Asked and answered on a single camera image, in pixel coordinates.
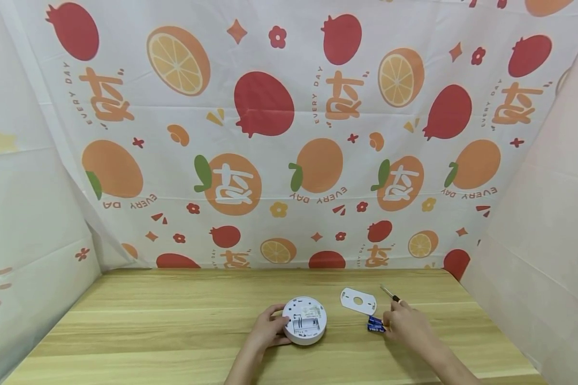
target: red pomegranate print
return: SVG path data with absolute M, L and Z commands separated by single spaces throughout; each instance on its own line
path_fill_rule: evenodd
M 443 259 L 443 269 L 450 272 L 451 275 L 454 275 L 457 281 L 460 281 L 470 260 L 471 258 L 466 251 L 455 249 L 448 252 Z
M 514 52 L 509 58 L 507 71 L 510 76 L 521 78 L 544 64 L 550 56 L 552 41 L 544 35 L 534 35 L 528 39 L 521 37 L 512 50 Z
M 471 97 L 463 87 L 451 84 L 444 88 L 428 113 L 428 124 L 423 130 L 427 141 L 432 137 L 450 139 L 462 133 L 472 110 Z
M 389 220 L 380 220 L 373 223 L 368 228 L 368 240 L 372 243 L 382 242 L 392 232 L 392 222 Z
M 293 99 L 273 76 L 264 72 L 249 72 L 238 80 L 233 90 L 233 101 L 240 120 L 235 123 L 242 132 L 276 136 L 284 133 L 293 123 Z
M 353 15 L 345 14 L 333 19 L 328 16 L 321 28 L 324 32 L 324 53 L 334 65 L 351 60 L 362 42 L 362 26 Z
M 241 238 L 240 230 L 233 226 L 212 228 L 210 233 L 212 234 L 212 240 L 215 245 L 224 249 L 234 247 L 240 242 Z
M 336 251 L 316 252 L 308 261 L 310 268 L 345 268 L 345 259 Z
M 156 258 L 158 268 L 200 268 L 194 260 L 180 254 L 167 252 Z
M 72 57 L 88 61 L 98 52 L 98 29 L 90 13 L 79 4 L 49 6 L 46 21 L 54 25 L 56 36 Z

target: yellow flower print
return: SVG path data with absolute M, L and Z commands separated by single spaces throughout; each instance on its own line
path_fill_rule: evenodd
M 285 203 L 274 202 L 274 204 L 270 206 L 270 212 L 272 212 L 274 218 L 285 218 L 287 216 L 287 208 L 288 206 Z
M 424 202 L 422 202 L 422 211 L 432 211 L 432 209 L 435 208 L 435 203 L 437 203 L 437 200 L 434 198 L 426 199 Z

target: screwdriver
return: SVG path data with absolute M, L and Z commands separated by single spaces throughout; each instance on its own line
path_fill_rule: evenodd
M 382 291 L 384 291 L 388 296 L 390 296 L 390 298 L 396 302 L 401 301 L 401 299 L 393 294 L 391 291 L 387 290 L 385 286 L 383 286 L 383 284 L 379 284 L 379 287 L 381 288 Z

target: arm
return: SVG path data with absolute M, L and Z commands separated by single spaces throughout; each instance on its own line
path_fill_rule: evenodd
M 253 330 L 231 366 L 225 385 L 249 385 L 263 360 L 265 350 L 291 343 L 283 334 L 283 327 L 289 322 L 289 317 L 273 315 L 284 307 L 285 304 L 272 305 L 257 317 Z
M 383 313 L 385 336 L 414 350 L 432 368 L 444 385 L 480 385 L 481 382 L 432 331 L 423 313 L 406 301 L 392 301 L 391 311 Z

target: blue battery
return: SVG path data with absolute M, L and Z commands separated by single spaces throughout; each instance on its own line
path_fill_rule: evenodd
M 377 317 L 373 317 L 372 315 L 368 316 L 368 323 L 373 325 L 383 325 L 383 321 L 379 320 Z
M 385 328 L 383 327 L 383 325 L 367 324 L 366 326 L 367 326 L 369 332 L 385 333 Z

